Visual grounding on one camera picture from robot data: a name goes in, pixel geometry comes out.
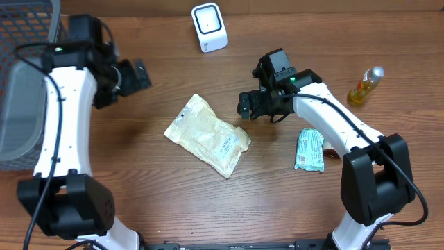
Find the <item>teal snack packet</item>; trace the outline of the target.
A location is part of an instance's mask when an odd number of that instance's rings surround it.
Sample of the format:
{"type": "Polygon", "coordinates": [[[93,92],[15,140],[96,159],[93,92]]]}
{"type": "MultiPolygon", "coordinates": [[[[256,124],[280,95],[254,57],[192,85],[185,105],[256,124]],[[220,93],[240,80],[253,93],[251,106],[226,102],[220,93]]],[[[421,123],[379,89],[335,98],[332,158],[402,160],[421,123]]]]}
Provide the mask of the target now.
{"type": "Polygon", "coordinates": [[[304,128],[298,136],[294,169],[324,172],[324,137],[312,128],[304,128]]]}

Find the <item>green lid jar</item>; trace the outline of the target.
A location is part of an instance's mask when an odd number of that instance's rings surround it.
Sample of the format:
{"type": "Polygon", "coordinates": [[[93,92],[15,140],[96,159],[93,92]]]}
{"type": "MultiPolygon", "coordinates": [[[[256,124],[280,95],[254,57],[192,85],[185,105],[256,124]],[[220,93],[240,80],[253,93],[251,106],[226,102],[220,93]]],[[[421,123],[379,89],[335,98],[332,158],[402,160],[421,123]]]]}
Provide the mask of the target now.
{"type": "Polygon", "coordinates": [[[324,148],[323,155],[328,158],[340,158],[340,155],[333,148],[324,148]]]}

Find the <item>silver capped amber bottle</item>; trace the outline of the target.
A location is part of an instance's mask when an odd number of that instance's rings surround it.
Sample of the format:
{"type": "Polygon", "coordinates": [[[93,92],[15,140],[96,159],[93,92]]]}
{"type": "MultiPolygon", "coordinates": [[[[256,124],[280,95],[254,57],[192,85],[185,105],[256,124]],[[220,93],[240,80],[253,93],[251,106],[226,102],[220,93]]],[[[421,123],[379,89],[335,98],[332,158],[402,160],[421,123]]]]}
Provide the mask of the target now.
{"type": "Polygon", "coordinates": [[[364,103],[365,98],[377,87],[384,77],[385,71],[383,67],[375,66],[368,69],[360,82],[354,89],[351,89],[347,95],[347,102],[352,106],[360,106],[364,103]]]}

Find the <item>beige brown snack packet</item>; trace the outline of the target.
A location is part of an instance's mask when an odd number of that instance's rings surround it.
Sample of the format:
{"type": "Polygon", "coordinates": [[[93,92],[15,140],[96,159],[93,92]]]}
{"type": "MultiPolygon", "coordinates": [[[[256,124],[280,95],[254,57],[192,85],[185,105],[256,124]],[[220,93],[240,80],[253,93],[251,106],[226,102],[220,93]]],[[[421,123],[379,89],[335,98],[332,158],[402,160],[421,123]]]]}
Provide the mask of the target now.
{"type": "Polygon", "coordinates": [[[210,105],[194,94],[164,135],[200,160],[211,165],[224,178],[230,178],[251,139],[240,127],[219,119],[210,105]]]}

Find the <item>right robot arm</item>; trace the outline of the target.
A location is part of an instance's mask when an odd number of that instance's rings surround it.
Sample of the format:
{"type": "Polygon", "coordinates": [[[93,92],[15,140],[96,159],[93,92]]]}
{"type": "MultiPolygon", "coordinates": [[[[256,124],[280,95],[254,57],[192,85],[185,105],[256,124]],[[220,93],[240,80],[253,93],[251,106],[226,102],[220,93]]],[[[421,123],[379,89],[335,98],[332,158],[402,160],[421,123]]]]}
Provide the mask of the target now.
{"type": "Polygon", "coordinates": [[[378,229],[415,199],[409,150],[398,134],[382,135],[344,107],[310,69],[297,71],[283,49],[259,59],[252,71],[259,89],[239,95],[237,112],[254,120],[295,113],[341,157],[341,200],[346,213],[325,239],[296,240],[295,249],[390,249],[378,229]]]}

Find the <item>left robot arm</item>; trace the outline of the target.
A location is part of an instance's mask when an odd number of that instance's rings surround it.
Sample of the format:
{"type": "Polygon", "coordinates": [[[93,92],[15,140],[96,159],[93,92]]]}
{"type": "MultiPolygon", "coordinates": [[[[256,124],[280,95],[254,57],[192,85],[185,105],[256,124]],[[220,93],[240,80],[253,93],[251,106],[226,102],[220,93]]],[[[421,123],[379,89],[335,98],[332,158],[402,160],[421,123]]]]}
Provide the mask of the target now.
{"type": "Polygon", "coordinates": [[[40,157],[32,179],[20,181],[17,198],[31,227],[85,249],[146,249],[141,233],[115,215],[111,191],[92,176],[91,111],[149,88],[142,61],[122,60],[100,19],[69,18],[69,36],[45,42],[39,63],[46,85],[46,116],[40,157]]]}

